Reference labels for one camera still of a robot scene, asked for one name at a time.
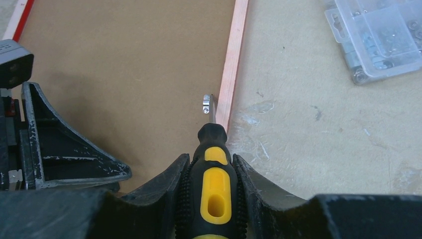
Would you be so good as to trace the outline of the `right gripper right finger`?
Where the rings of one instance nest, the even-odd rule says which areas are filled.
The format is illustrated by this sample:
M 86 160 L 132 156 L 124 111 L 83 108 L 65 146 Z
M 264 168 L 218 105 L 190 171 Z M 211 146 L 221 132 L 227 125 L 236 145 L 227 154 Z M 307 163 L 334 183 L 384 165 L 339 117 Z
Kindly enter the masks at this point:
M 244 189 L 254 239 L 419 239 L 422 198 L 415 195 L 317 194 L 302 199 L 255 171 L 233 165 Z

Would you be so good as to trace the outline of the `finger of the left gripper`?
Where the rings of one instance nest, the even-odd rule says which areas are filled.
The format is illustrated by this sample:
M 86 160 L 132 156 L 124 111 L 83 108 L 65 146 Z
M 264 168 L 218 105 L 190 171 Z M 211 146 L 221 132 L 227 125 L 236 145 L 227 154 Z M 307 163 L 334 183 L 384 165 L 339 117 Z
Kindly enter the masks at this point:
M 39 84 L 21 88 L 24 127 L 20 154 L 26 189 L 88 188 L 129 179 L 130 167 L 73 129 L 53 109 Z

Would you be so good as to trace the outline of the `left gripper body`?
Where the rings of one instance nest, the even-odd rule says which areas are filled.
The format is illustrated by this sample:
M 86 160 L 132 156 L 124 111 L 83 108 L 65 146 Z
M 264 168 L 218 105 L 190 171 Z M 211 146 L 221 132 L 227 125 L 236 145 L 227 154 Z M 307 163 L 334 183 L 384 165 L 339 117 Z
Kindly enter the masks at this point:
M 0 189 L 22 189 L 23 171 L 19 153 L 21 126 L 19 100 L 11 96 L 11 90 L 0 90 Z

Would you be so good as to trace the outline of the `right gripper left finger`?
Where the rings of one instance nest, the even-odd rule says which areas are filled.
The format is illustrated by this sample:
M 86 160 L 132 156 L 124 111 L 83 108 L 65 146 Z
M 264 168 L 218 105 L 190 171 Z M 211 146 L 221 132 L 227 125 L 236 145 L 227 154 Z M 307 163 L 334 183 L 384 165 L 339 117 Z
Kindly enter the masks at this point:
M 106 189 L 1 192 L 3 239 L 168 239 L 176 191 L 190 163 L 181 154 L 165 171 L 123 197 Z

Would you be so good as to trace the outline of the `black yellow screwdriver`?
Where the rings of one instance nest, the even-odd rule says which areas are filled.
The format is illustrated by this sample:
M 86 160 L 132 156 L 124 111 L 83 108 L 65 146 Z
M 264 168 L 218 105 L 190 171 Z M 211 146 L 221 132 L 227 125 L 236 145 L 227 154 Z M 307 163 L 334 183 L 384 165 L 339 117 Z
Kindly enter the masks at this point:
M 216 122 L 214 95 L 204 95 L 209 122 L 198 131 L 199 146 L 182 174 L 175 214 L 177 239 L 244 239 L 247 210 L 241 179 Z

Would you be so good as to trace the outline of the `red picture frame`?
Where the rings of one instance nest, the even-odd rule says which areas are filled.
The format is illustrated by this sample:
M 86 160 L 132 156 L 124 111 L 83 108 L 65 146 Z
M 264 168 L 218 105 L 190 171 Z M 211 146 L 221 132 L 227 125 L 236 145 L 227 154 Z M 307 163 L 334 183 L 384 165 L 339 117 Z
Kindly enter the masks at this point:
M 37 0 L 20 43 L 79 133 L 127 163 L 128 193 L 193 154 L 218 94 L 232 0 Z

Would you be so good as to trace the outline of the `clear plastic screw box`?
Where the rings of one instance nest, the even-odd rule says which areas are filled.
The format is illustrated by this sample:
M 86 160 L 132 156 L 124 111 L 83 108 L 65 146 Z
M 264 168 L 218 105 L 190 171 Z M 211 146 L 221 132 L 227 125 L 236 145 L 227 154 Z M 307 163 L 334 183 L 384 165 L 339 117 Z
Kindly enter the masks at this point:
M 420 0 L 325 0 L 325 17 L 354 84 L 422 68 Z

